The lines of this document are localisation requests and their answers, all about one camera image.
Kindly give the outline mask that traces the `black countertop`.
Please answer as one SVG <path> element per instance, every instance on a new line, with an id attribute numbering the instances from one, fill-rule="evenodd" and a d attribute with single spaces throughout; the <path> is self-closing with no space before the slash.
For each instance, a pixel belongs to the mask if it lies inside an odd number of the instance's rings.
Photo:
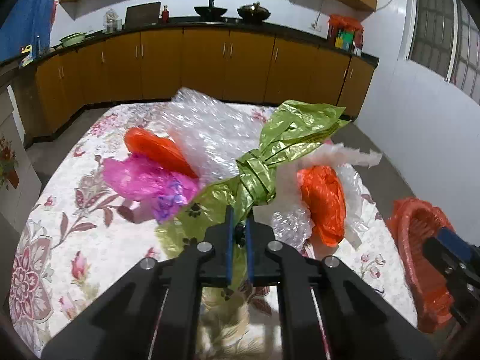
<path id="1" fill-rule="evenodd" d="M 120 32 L 116 33 L 103 33 L 97 31 L 91 33 L 86 39 L 79 44 L 65 48 L 56 48 L 55 51 L 36 58 L 26 67 L 20 66 L 22 56 L 16 55 L 13 58 L 6 59 L 1 62 L 1 86 L 7 86 L 18 75 L 27 73 L 29 71 L 35 72 L 40 65 L 52 59 L 55 56 L 63 56 L 72 52 L 79 52 L 85 47 L 104 42 L 108 39 L 116 38 L 119 36 L 125 36 L 130 33 L 142 33 L 147 31 L 162 31 L 162 30 L 174 30 L 180 29 L 182 31 L 186 29 L 213 29 L 213 30 L 229 30 L 235 32 L 254 33 L 265 36 L 274 36 L 276 38 L 283 38 L 288 41 L 297 41 L 300 43 L 310 44 L 317 47 L 327 48 L 329 50 L 346 54 L 343 49 L 336 48 L 331 45 L 327 39 L 307 33 L 295 28 L 282 26 L 279 24 L 271 24 L 268 22 L 262 22 L 259 24 L 250 24 L 242 19 L 223 18 L 218 21 L 205 21 L 197 16 L 182 16 L 173 17 L 168 23 L 158 23 L 156 25 L 144 26 L 139 28 L 123 28 Z"/>

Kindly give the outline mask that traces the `orange plastic bag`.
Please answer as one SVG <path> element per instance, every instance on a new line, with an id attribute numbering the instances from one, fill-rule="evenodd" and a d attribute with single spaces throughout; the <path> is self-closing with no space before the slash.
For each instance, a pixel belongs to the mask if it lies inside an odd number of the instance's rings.
<path id="1" fill-rule="evenodd" d="M 331 166 L 311 166 L 297 172 L 301 198 L 310 212 L 312 232 L 328 247 L 345 236 L 347 216 L 343 186 Z"/>
<path id="2" fill-rule="evenodd" d="M 124 135 L 124 144 L 130 153 L 143 155 L 169 172 L 181 173 L 192 179 L 199 178 L 176 143 L 167 137 L 159 137 L 144 128 L 132 127 Z"/>

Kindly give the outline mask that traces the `barred window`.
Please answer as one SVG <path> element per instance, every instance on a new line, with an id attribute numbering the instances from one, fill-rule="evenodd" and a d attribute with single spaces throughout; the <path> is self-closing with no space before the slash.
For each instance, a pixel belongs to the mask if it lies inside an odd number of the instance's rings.
<path id="1" fill-rule="evenodd" d="M 479 102 L 479 27 L 461 0 L 412 0 L 408 59 Z"/>

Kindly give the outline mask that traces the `red sauce bottle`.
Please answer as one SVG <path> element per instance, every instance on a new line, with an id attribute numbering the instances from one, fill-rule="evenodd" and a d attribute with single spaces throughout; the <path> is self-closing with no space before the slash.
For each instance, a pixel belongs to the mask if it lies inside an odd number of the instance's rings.
<path id="1" fill-rule="evenodd" d="M 161 12 L 161 20 L 165 24 L 169 21 L 169 10 L 167 5 L 163 7 L 163 10 Z"/>

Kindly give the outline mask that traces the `large clear bubble wrap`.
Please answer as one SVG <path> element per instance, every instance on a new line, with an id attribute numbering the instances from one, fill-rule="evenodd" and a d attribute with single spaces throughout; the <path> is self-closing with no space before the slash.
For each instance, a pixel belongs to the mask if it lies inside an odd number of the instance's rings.
<path id="1" fill-rule="evenodd" d="M 236 160 L 256 149 L 273 106 L 226 103 L 190 88 L 179 89 L 152 123 L 166 133 L 202 187 L 239 174 Z"/>

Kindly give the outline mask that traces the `light green plastic bag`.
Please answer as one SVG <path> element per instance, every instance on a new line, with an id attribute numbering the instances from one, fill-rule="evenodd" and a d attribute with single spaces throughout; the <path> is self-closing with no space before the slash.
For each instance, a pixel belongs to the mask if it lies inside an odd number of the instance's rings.
<path id="1" fill-rule="evenodd" d="M 224 222 L 225 209 L 233 207 L 234 228 L 245 221 L 254 206 L 269 204 L 277 195 L 277 169 L 303 158 L 340 128 L 343 107 L 286 100 L 262 128 L 259 145 L 236 160 L 238 174 L 210 184 L 187 207 L 156 229 L 163 252 L 176 258 L 192 241 L 201 242 L 213 225 Z"/>

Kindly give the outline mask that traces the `red bag with bottles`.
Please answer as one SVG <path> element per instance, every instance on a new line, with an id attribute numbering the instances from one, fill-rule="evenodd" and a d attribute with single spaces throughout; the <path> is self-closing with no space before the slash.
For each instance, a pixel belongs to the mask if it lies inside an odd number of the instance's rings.
<path id="1" fill-rule="evenodd" d="M 357 19 L 341 15 L 329 17 L 328 42 L 342 50 L 356 53 L 363 49 L 364 27 Z"/>

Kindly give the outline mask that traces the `brown lower kitchen cabinets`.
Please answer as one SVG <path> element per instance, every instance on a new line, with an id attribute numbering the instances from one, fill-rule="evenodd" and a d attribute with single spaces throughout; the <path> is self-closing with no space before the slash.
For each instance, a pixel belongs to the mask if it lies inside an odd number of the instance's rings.
<path id="1" fill-rule="evenodd" d="M 30 138 L 55 135 L 83 109 L 168 100 L 183 87 L 230 102 L 328 103 L 355 118 L 377 65 L 284 33 L 166 28 L 58 50 L 23 68 L 13 90 Z"/>

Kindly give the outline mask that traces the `black lidded wok right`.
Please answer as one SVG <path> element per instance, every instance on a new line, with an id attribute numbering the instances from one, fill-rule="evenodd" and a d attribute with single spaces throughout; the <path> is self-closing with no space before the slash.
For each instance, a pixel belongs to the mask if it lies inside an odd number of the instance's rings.
<path id="1" fill-rule="evenodd" d="M 262 7 L 260 2 L 241 6 L 237 9 L 237 12 L 244 21 L 249 23 L 261 23 L 271 16 L 271 12 Z"/>

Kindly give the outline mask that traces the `magenta plastic bag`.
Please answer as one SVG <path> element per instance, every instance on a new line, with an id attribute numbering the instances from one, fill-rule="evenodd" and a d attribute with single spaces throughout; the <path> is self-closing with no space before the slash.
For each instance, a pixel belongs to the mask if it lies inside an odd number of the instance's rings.
<path id="1" fill-rule="evenodd" d="M 117 212 L 129 222 L 139 224 L 155 219 L 162 224 L 187 206 L 199 191 L 199 181 L 170 172 L 141 154 L 123 161 L 103 161 L 103 180 L 124 199 Z"/>

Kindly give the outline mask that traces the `floral tablecloth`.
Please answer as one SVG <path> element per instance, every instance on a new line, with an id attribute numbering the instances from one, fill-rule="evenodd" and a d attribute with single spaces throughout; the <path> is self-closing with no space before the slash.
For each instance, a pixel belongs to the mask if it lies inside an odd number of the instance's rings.
<path id="1" fill-rule="evenodd" d="M 161 223 L 124 219 L 117 212 L 124 199 L 103 180 L 105 159 L 127 158 L 124 136 L 130 128 L 169 137 L 152 128 L 166 103 L 116 106 L 106 112 L 69 152 L 32 208 L 13 261 L 9 309 L 13 327 L 33 353 L 40 354 L 141 258 L 169 259 L 156 236 Z M 395 242 L 361 178 L 360 187 L 361 218 L 368 231 L 360 234 L 358 249 L 341 241 L 330 252 L 416 323 Z M 254 209 L 258 222 L 272 227 L 274 200 Z M 314 239 L 308 238 L 298 251 L 316 258 Z"/>

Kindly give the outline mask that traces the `green basin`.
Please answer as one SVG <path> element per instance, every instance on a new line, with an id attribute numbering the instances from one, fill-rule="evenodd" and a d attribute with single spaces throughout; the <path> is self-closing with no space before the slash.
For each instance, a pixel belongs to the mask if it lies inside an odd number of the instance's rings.
<path id="1" fill-rule="evenodd" d="M 86 33 L 72 33 L 60 39 L 62 47 L 71 47 L 82 43 L 86 38 Z"/>

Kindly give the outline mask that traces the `red lined trash basket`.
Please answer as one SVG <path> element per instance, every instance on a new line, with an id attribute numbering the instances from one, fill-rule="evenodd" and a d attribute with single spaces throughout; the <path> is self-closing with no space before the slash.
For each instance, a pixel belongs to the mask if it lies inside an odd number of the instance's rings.
<path id="1" fill-rule="evenodd" d="M 453 298 L 446 280 L 423 255 L 423 244 L 440 228 L 453 229 L 445 213 L 429 202 L 407 197 L 394 202 L 386 221 L 405 269 L 417 312 L 418 329 L 434 333 L 452 318 Z"/>

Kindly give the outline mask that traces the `yellow detergent bottle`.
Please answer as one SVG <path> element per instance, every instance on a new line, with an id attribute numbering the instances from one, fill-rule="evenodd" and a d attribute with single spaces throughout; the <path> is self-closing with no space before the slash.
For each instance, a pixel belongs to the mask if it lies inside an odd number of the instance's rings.
<path id="1" fill-rule="evenodd" d="M 21 49 L 21 56 L 23 57 L 20 63 L 20 66 L 24 68 L 33 61 L 33 47 L 31 44 L 24 46 Z"/>

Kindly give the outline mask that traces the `glass jar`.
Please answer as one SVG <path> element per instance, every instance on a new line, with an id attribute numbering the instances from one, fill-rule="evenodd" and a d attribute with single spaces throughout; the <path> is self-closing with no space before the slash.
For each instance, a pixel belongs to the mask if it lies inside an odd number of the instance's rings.
<path id="1" fill-rule="evenodd" d="M 122 19 L 113 8 L 106 11 L 103 18 L 103 32 L 106 34 L 116 33 L 122 30 Z"/>

